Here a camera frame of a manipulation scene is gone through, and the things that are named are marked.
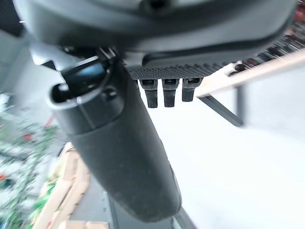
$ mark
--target metal bracket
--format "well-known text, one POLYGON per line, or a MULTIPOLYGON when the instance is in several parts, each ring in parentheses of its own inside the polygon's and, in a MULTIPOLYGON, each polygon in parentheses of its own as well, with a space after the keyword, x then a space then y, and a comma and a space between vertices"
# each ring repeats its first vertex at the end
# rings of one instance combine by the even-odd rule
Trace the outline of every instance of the metal bracket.
POLYGON ((236 115, 222 105, 211 95, 198 97, 202 102, 208 105, 211 109, 229 121, 231 124, 241 127, 244 126, 244 86, 236 87, 236 115))

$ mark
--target metal stand leg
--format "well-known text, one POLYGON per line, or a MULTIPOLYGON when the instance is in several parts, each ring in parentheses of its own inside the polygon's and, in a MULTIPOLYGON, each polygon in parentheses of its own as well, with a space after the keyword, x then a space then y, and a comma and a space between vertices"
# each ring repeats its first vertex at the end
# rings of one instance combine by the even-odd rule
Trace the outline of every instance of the metal stand leg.
POLYGON ((237 115, 229 111, 211 95, 198 98, 233 125, 237 127, 244 125, 244 86, 236 87, 237 115))
POLYGON ((197 229, 183 208, 174 217, 173 229, 197 229))

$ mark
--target white wall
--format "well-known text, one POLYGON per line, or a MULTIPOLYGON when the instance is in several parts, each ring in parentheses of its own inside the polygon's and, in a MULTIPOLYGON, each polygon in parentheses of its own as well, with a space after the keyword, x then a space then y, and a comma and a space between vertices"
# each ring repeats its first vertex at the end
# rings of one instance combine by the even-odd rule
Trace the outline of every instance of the white wall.
MULTIPOLYGON (((198 228, 305 228, 302 75, 249 85, 245 128, 232 126, 198 99, 181 103, 181 91, 175 108, 149 110, 176 173, 183 206, 198 228), (284 89, 291 93, 283 99, 284 89)), ((215 97, 234 106, 234 90, 215 97)))

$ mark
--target wooden shelf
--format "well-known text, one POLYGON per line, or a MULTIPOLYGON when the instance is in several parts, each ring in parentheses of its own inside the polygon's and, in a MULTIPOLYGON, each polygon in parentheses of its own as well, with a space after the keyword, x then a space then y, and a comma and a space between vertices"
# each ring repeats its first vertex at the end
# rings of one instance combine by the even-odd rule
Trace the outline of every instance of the wooden shelf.
POLYGON ((269 61, 265 64, 240 72, 230 77, 228 77, 223 69, 221 69, 210 76, 204 77, 201 85, 196 88, 194 95, 196 97, 204 97, 226 88, 248 83, 251 80, 289 72, 294 68, 302 67, 304 64, 305 49, 294 52, 282 58, 269 61))

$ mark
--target wooden board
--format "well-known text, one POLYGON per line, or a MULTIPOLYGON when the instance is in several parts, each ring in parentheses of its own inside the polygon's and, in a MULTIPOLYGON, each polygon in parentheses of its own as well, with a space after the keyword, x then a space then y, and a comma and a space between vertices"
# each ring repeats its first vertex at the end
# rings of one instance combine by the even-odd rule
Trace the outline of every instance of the wooden board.
POLYGON ((58 229, 85 229, 86 222, 84 221, 65 221, 60 224, 58 229))
POLYGON ((60 160, 60 177, 56 181, 55 188, 53 189, 48 202, 43 207, 40 214, 35 218, 33 229, 48 228, 50 220, 72 185, 74 165, 71 161, 74 161, 76 156, 76 153, 68 152, 63 159, 60 160))
POLYGON ((62 222, 58 229, 109 229, 106 222, 66 221, 62 222))
POLYGON ((207 96, 213 92, 238 86, 260 77, 288 72, 294 68, 301 67, 304 64, 305 49, 269 61, 266 64, 259 65, 231 77, 228 77, 226 74, 222 73, 222 70, 219 70, 210 76, 204 77, 201 85, 196 88, 194 95, 196 97, 207 96))
POLYGON ((33 220, 33 229, 57 229, 69 219, 89 186, 89 171, 71 144, 63 149, 53 172, 59 177, 48 202, 33 220))
POLYGON ((73 180, 72 187, 59 207, 60 210, 56 211, 53 216, 52 223, 49 227, 50 229, 57 228, 61 222, 69 219, 89 186, 89 171, 79 156, 77 171, 73 180))

